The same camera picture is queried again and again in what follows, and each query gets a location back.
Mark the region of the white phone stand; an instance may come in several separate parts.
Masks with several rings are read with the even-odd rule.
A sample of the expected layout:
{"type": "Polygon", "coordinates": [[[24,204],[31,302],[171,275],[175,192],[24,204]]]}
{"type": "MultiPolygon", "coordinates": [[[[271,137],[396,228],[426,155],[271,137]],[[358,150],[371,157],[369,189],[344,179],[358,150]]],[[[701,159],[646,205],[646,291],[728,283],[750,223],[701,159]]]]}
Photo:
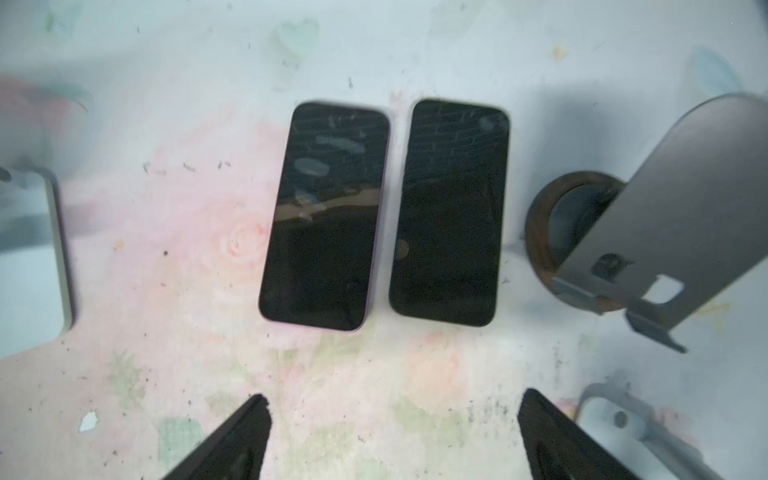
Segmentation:
{"type": "Polygon", "coordinates": [[[52,182],[37,171],[1,170],[1,356],[48,343],[73,323],[62,231],[52,182]]]}
{"type": "Polygon", "coordinates": [[[655,410],[609,383],[589,385],[575,423],[640,479],[719,479],[701,452],[655,419],[655,410]]]}

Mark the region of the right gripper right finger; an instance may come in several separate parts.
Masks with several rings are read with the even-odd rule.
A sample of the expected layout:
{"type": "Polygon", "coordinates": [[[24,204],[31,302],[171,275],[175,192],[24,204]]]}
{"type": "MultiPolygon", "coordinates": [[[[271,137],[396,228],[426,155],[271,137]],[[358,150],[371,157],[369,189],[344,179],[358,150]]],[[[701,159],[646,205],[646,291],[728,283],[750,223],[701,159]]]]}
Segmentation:
{"type": "Polygon", "coordinates": [[[517,421],[536,480],[636,477],[536,389],[524,392],[517,421]]]}

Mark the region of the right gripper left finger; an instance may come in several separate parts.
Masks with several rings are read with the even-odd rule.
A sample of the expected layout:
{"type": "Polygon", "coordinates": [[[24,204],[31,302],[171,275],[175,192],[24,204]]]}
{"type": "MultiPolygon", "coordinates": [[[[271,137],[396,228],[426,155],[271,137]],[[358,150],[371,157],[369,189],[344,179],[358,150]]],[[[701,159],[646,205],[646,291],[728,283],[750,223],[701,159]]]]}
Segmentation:
{"type": "Polygon", "coordinates": [[[271,427],[268,399],[251,396],[165,479],[258,480],[271,427]]]}

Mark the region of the phone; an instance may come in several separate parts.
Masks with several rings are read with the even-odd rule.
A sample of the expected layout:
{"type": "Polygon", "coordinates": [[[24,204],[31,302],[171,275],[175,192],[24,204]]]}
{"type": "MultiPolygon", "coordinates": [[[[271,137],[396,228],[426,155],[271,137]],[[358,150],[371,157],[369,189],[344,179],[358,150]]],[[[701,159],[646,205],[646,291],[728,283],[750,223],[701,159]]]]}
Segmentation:
{"type": "Polygon", "coordinates": [[[415,104],[389,287],[398,314],[471,327],[493,319],[509,137],[499,109],[415,104]]]}
{"type": "Polygon", "coordinates": [[[295,108],[259,293],[266,319],[337,331],[364,323],[389,137],[381,111],[295,108]]]}

